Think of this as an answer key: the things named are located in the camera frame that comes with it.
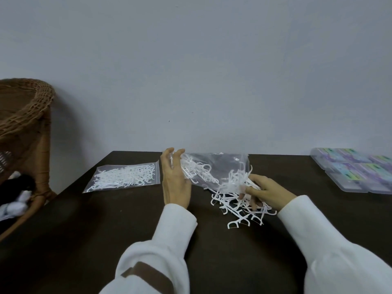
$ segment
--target white sweatshirt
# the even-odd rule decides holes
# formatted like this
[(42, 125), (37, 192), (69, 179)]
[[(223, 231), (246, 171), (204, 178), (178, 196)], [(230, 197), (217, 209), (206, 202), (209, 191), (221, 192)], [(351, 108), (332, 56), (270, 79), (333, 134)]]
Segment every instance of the white sweatshirt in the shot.
[[(306, 294), (392, 293), (392, 268), (346, 240), (308, 196), (292, 200), (278, 217), (308, 264)], [(184, 254), (196, 226), (196, 218), (189, 211), (176, 204), (166, 205), (153, 239), (126, 249), (115, 279), (101, 294), (189, 293)]]

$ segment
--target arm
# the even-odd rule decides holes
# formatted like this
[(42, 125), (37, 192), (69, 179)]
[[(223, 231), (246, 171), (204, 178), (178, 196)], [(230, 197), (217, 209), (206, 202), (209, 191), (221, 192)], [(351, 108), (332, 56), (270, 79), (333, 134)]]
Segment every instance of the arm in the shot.
[(126, 249), (118, 262), (115, 279), (102, 289), (102, 294), (189, 293), (184, 254), (197, 222), (186, 210), (190, 182), (184, 179), (181, 167), (178, 168), (184, 150), (174, 153), (171, 169), (167, 155), (173, 150), (167, 149), (161, 157), (165, 207), (154, 236)]
[(247, 193), (271, 204), (308, 264), (305, 293), (390, 293), (392, 268), (369, 250), (349, 242), (308, 196), (296, 197), (271, 179), (250, 176), (264, 190)]

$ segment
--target wall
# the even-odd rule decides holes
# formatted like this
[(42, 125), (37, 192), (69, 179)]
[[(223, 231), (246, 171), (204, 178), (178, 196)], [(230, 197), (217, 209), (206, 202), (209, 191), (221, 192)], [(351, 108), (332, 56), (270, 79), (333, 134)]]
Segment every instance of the wall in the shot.
[(58, 92), (51, 183), (112, 150), (392, 154), (392, 0), (2, 0), (0, 78)]

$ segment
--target plastic bag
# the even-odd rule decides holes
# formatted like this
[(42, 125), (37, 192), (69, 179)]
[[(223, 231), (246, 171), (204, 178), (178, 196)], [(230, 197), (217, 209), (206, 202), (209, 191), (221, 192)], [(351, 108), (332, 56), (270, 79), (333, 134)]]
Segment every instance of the plastic bag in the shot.
[[(211, 190), (239, 193), (247, 179), (247, 154), (205, 153), (181, 155), (181, 168), (194, 185)], [(238, 176), (234, 182), (231, 178)]]
[(97, 167), (83, 193), (157, 185), (160, 181), (159, 161), (137, 165), (105, 165)]

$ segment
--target woven wicker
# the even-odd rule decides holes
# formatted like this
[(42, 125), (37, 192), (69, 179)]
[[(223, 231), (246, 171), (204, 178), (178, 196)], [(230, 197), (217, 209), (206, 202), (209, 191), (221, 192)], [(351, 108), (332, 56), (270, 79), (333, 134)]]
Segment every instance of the woven wicker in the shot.
[(18, 170), (32, 175), (37, 184), (30, 208), (0, 235), (0, 241), (31, 217), (47, 199), (56, 196), (49, 188), (49, 106), (54, 95), (51, 85), (41, 80), (0, 80), (0, 183)]

